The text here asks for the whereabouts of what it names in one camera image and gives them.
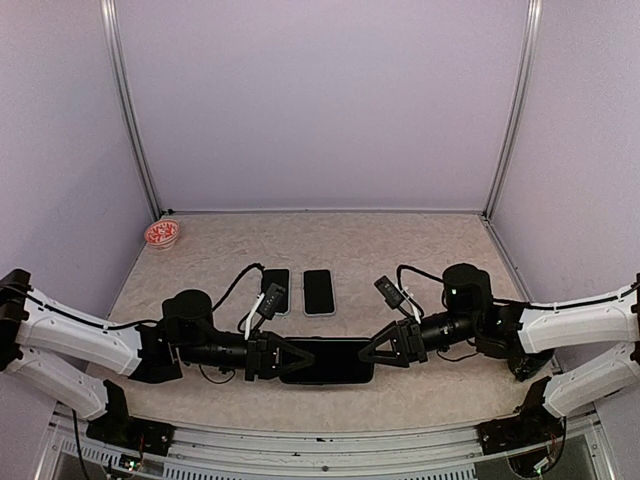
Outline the light blue phone case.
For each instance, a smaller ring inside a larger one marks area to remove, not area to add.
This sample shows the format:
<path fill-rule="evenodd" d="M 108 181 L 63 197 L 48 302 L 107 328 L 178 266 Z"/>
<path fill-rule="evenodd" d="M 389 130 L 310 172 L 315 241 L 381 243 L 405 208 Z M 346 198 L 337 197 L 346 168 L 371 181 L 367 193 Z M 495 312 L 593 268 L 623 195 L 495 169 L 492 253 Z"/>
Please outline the light blue phone case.
<path fill-rule="evenodd" d="M 267 320 L 290 312 L 291 278 L 289 269 L 266 269 L 261 279 L 262 299 L 257 312 Z"/>

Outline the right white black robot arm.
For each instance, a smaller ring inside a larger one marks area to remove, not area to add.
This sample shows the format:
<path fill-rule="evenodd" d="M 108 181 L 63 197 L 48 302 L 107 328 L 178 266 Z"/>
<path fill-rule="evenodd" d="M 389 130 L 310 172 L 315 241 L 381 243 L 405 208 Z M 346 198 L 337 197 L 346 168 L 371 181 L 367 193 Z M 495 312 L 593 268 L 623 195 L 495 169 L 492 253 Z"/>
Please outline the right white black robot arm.
<path fill-rule="evenodd" d="M 466 340 L 477 353 L 506 361 L 515 379 L 536 375 L 559 347 L 612 343 L 566 373 L 534 382 L 512 416 L 477 425 L 484 454 L 558 438 L 575 410 L 639 380 L 639 285 L 569 302 L 536 304 L 493 296 L 489 274 L 467 263 L 444 270 L 444 311 L 408 314 L 388 324 L 359 351 L 361 361 L 407 368 Z"/>

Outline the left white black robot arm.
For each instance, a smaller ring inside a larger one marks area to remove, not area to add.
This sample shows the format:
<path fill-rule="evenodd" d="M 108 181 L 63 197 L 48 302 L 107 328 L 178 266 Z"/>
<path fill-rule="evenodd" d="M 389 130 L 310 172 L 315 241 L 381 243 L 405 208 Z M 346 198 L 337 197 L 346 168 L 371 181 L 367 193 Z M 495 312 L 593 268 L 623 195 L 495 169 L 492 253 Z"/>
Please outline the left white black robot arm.
<path fill-rule="evenodd" d="M 162 304 L 158 321 L 117 324 L 72 309 L 30 284 L 15 269 L 1 280 L 1 370 L 72 409 L 87 421 L 89 438 L 167 455 L 175 428 L 130 414 L 124 390 L 66 362 L 83 360 L 145 384 L 182 376 L 183 365 L 243 371 L 246 380 L 270 380 L 309 367 L 312 353 L 259 329 L 243 333 L 215 328 L 208 294 L 184 290 Z"/>

